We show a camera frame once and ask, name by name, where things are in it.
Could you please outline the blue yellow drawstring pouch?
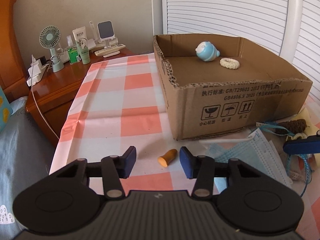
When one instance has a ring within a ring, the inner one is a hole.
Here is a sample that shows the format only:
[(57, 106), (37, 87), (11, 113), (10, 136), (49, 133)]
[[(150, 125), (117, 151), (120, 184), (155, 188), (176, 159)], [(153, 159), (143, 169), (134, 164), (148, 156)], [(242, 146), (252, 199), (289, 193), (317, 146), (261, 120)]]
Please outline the blue yellow drawstring pouch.
[(286, 141), (283, 146), (289, 143), (291, 147), (289, 150), (284, 150), (284, 152), (288, 155), (286, 162), (286, 172), (289, 177), (294, 181), (302, 181), (304, 183), (304, 187), (300, 196), (303, 197), (308, 184), (312, 180), (312, 168), (308, 162), (308, 159), (311, 157), (311, 153), (305, 153), (302, 150), (298, 150), (296, 152), (297, 147), (300, 143), (305, 143), (308, 139), (308, 136), (305, 133), (297, 133), (295, 135), (287, 135)]

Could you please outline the brown knitted scrunchie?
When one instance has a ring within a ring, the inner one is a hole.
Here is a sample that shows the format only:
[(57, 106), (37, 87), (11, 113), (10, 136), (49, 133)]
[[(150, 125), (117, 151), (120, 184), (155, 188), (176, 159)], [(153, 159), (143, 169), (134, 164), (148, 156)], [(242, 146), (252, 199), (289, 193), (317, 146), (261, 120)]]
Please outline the brown knitted scrunchie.
[(303, 133), (307, 128), (305, 119), (291, 120), (277, 123), (278, 126), (286, 128), (293, 134)]

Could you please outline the grey lace-trimmed pouch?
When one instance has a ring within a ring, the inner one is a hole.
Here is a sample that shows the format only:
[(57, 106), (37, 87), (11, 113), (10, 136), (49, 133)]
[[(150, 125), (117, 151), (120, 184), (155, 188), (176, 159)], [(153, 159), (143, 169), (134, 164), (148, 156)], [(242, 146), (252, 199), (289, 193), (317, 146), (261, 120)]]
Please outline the grey lace-trimmed pouch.
[(263, 133), (270, 134), (273, 141), (285, 142), (288, 136), (294, 136), (291, 131), (276, 122), (256, 122), (255, 126)]

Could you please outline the orange foam earplug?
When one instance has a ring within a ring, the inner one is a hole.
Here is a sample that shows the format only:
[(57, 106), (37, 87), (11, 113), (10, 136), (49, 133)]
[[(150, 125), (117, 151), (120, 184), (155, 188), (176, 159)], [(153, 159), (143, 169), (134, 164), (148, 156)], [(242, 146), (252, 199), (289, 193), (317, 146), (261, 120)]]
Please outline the orange foam earplug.
[(163, 167), (168, 167), (169, 164), (175, 160), (177, 157), (177, 150), (176, 149), (170, 149), (168, 152), (166, 152), (164, 155), (158, 157), (158, 162)]

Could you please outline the blue surgical face mask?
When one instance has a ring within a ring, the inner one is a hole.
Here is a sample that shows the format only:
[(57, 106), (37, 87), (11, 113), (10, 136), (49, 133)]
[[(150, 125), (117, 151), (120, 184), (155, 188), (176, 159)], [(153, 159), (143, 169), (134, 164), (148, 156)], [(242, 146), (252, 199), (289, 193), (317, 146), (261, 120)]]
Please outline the blue surgical face mask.
[(292, 180), (287, 175), (276, 148), (258, 128), (246, 138), (206, 139), (200, 140), (200, 143), (207, 149), (206, 155), (219, 163), (239, 159), (285, 186), (291, 187)]

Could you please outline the yellow cleaning cloth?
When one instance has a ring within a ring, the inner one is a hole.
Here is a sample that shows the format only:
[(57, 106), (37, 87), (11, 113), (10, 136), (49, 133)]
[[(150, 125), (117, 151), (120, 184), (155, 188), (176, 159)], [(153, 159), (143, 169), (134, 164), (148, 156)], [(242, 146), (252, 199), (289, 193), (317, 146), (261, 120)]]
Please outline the yellow cleaning cloth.
[(294, 134), (294, 136), (288, 136), (288, 140), (306, 139), (309, 136), (316, 135), (319, 128), (311, 122), (310, 114), (307, 108), (302, 109), (295, 117), (291, 120), (305, 119), (307, 123), (307, 128), (303, 133)]

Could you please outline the blue grey bedsheet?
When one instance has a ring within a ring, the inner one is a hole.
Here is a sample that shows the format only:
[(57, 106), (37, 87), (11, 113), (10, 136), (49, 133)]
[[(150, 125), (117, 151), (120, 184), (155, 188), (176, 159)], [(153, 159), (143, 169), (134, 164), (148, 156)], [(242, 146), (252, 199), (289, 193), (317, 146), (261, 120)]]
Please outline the blue grey bedsheet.
[(13, 114), (1, 131), (1, 239), (13, 239), (23, 227), (12, 211), (16, 196), (48, 176), (55, 147), (25, 110), (27, 97), (10, 103)]

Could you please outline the wooden nightstand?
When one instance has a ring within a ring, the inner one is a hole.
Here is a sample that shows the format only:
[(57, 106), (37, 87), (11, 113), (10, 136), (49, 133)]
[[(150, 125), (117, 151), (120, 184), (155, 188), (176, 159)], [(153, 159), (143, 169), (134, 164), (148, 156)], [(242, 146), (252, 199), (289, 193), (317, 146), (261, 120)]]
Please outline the wooden nightstand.
[(66, 63), (63, 70), (47, 70), (29, 93), (25, 110), (31, 114), (53, 146), (57, 146), (68, 111), (90, 64)]

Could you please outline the white remote control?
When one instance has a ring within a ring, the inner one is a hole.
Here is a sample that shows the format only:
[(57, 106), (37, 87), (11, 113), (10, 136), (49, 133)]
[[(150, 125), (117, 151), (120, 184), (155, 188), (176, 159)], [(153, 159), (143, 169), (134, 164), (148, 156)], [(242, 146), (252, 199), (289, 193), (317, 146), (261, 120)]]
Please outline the white remote control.
[(125, 47), (126, 46), (124, 44), (117, 44), (117, 45), (114, 45), (114, 46), (105, 47), (104, 49), (101, 49), (101, 50), (97, 50), (97, 51), (94, 52), (94, 54), (96, 56), (105, 56), (105, 55), (108, 55), (108, 54), (112, 54), (112, 53), (118, 52), (118, 51), (120, 51), (121, 49), (123, 49)]

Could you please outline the green cosmetic tube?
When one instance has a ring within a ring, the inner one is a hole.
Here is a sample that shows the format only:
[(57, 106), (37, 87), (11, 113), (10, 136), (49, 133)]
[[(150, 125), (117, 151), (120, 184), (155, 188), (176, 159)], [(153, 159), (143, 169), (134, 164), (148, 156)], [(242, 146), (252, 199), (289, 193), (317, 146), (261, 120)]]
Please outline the green cosmetic tube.
[(75, 39), (76, 48), (78, 54), (80, 56), (80, 60), (82, 64), (89, 64), (91, 62), (89, 49), (87, 45), (87, 35), (86, 35), (86, 28), (80, 27), (73, 30), (73, 36)]

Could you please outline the green small box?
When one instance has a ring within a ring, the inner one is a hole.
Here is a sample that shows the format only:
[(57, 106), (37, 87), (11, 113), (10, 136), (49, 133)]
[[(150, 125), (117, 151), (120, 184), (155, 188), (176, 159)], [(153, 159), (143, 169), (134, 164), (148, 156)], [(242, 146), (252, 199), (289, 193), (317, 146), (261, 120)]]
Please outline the green small box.
[(80, 57), (76, 47), (69, 47), (67, 49), (67, 52), (70, 64), (78, 63), (80, 61)]

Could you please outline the wooden bed headboard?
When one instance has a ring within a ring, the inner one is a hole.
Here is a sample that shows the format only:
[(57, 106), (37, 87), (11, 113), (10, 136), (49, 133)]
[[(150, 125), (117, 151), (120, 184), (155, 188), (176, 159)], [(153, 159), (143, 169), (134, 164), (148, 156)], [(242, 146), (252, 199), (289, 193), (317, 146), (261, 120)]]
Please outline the wooden bed headboard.
[(9, 102), (29, 94), (25, 69), (14, 31), (14, 4), (1, 0), (1, 89)]

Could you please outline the white phone stand mirror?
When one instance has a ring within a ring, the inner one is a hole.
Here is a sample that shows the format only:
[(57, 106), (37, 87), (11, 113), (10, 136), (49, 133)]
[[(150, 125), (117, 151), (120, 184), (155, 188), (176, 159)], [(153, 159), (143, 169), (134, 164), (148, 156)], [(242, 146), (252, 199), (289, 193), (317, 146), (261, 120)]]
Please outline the white phone stand mirror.
[(111, 46), (115, 46), (119, 43), (114, 34), (111, 21), (99, 22), (97, 24), (97, 28), (100, 42), (104, 45), (104, 48), (110, 48)]

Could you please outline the white louvered closet door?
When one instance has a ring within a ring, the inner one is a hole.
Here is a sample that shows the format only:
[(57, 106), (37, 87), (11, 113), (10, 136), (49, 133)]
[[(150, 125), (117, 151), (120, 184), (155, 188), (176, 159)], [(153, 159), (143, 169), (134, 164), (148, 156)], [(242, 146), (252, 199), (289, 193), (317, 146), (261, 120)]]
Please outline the white louvered closet door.
[(319, 0), (162, 0), (165, 34), (247, 38), (292, 63), (319, 102)]

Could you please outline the green mini desk fan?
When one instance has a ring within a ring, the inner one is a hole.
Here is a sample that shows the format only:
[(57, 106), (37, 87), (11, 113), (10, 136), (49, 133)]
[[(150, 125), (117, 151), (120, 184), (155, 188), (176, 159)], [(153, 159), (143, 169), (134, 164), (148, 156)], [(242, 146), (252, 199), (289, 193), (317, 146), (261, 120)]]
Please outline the green mini desk fan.
[(64, 68), (63, 61), (61, 60), (64, 51), (59, 47), (60, 38), (60, 30), (54, 25), (45, 27), (39, 35), (40, 45), (50, 51), (50, 61), (52, 62), (52, 71), (54, 73)]

